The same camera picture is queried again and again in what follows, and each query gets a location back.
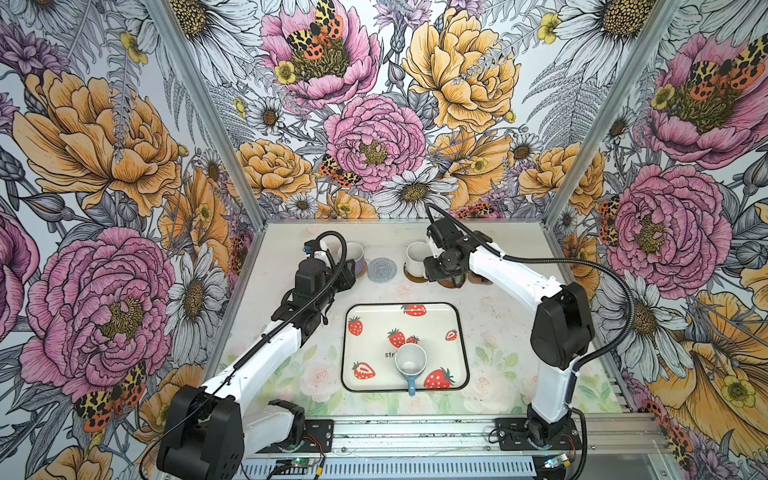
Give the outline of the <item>paw shaped wooden coaster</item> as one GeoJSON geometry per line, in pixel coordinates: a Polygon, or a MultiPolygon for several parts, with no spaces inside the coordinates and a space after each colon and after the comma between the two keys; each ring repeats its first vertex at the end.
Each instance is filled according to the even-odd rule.
{"type": "Polygon", "coordinates": [[[489,280],[489,279],[487,279],[487,278],[485,278],[483,276],[476,275],[476,274],[474,274],[472,272],[470,272],[467,275],[467,279],[468,279],[468,281],[470,283],[478,284],[478,285],[492,285],[493,284],[493,282],[491,280],[489,280]]]}

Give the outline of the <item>white mug purple handle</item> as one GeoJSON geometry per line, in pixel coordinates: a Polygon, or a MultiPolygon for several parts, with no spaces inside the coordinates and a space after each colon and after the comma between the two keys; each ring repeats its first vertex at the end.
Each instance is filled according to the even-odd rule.
{"type": "Polygon", "coordinates": [[[347,243],[347,260],[354,262],[354,274],[356,278],[361,277],[367,268],[364,246],[357,242],[347,243]]]}

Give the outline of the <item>grey braided coaster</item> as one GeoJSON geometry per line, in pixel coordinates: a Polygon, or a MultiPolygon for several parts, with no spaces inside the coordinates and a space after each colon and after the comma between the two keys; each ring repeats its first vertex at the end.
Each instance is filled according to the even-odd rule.
{"type": "Polygon", "coordinates": [[[368,264],[367,277],[374,283],[387,283],[391,281],[396,274],[397,265],[389,258],[375,258],[368,264]]]}

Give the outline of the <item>white mug blue handle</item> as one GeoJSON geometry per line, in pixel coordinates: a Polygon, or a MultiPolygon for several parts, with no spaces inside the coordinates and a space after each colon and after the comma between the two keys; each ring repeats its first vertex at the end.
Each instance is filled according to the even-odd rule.
{"type": "Polygon", "coordinates": [[[410,396],[416,394],[416,380],[424,372],[428,362],[426,351],[418,344],[406,343],[394,357],[395,367],[407,382],[410,396]]]}

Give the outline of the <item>scratched dark wooden coaster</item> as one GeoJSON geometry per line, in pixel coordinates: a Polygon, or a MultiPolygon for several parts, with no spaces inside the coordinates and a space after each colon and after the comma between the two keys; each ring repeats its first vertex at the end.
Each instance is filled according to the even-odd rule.
{"type": "Polygon", "coordinates": [[[423,277],[416,277],[411,275],[407,270],[403,269],[403,273],[407,280],[413,283],[421,284],[421,283],[428,283],[428,280],[423,277]]]}

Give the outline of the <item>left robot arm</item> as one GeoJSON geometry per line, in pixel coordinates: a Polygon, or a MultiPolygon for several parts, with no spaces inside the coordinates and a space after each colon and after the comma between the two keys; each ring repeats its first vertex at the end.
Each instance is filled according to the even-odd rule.
{"type": "Polygon", "coordinates": [[[232,479],[247,456],[299,442],[303,408],[273,400],[258,414],[246,411],[276,369],[325,322],[334,296],[354,286],[354,270],[351,260],[300,262],[293,288],[253,345],[203,385],[182,387],[172,397],[158,443],[161,472],[178,479],[232,479]]]}

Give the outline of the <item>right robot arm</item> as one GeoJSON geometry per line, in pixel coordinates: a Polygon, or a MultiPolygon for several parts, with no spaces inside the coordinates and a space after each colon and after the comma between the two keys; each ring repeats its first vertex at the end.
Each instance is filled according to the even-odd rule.
{"type": "Polygon", "coordinates": [[[538,383],[517,436],[534,448],[554,446],[571,430],[577,361],[588,353],[595,334],[586,291],[577,283],[566,285],[532,270],[534,259],[513,260],[489,237],[462,227],[451,216],[430,222],[427,243],[431,255],[423,264],[429,281],[458,286],[472,273],[533,313],[530,345],[539,360],[538,383]]]}

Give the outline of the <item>strawberry print serving tray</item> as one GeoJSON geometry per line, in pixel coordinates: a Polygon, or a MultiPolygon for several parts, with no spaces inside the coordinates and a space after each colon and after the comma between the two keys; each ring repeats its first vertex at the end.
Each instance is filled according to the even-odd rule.
{"type": "Polygon", "coordinates": [[[460,390],[470,379],[458,309],[358,304],[346,315],[341,381],[353,393],[460,390]]]}

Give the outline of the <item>green circuit board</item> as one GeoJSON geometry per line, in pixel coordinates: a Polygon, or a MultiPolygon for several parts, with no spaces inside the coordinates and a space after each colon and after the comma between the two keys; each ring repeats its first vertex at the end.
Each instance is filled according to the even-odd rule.
{"type": "Polygon", "coordinates": [[[275,475],[307,476],[315,475],[321,462],[313,458],[294,458],[280,460],[275,464],[275,475]]]}

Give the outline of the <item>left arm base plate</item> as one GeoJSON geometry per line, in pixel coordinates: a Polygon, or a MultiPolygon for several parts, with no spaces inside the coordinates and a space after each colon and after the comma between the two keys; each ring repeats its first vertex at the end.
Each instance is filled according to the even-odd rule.
{"type": "Polygon", "coordinates": [[[333,445],[334,421],[310,419],[300,426],[292,426],[288,436],[277,443],[271,444],[260,453],[330,453],[333,445]]]}

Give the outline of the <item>aluminium front rail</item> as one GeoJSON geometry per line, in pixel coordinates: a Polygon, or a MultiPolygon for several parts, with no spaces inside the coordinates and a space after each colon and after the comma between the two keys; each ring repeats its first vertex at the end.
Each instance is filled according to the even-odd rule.
{"type": "Polygon", "coordinates": [[[315,418],[334,421],[333,445],[327,456],[466,456],[488,452],[511,455],[667,454],[666,437],[648,414],[589,415],[581,424],[573,417],[582,440],[575,451],[502,451],[493,415],[357,416],[315,418]]]}

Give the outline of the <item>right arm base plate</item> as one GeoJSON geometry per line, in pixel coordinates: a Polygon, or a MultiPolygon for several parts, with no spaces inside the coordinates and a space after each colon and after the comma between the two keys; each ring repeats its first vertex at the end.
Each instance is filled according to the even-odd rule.
{"type": "Polygon", "coordinates": [[[502,451],[575,451],[582,447],[577,425],[569,416],[553,424],[523,417],[496,418],[494,423],[502,451]]]}

